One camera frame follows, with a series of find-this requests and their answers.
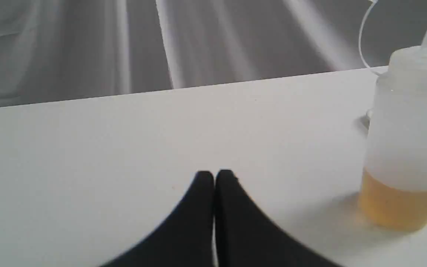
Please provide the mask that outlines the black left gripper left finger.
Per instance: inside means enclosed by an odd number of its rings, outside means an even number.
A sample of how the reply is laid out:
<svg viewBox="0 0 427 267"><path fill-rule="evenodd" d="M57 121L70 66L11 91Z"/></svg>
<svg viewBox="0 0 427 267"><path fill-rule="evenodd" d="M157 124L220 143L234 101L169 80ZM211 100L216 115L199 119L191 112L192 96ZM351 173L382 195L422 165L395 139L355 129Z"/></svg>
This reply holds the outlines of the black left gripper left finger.
<svg viewBox="0 0 427 267"><path fill-rule="evenodd" d="M107 267L212 267L215 179L199 171L171 214Z"/></svg>

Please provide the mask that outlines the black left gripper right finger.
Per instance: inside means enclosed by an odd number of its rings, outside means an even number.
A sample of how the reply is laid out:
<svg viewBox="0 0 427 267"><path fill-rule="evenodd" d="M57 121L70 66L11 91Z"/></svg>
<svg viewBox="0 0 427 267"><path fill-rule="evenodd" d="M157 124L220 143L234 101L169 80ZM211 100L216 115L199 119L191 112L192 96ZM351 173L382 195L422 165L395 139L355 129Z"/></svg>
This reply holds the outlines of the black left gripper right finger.
<svg viewBox="0 0 427 267"><path fill-rule="evenodd" d="M215 243L220 267L336 266L274 224L229 169L216 176Z"/></svg>

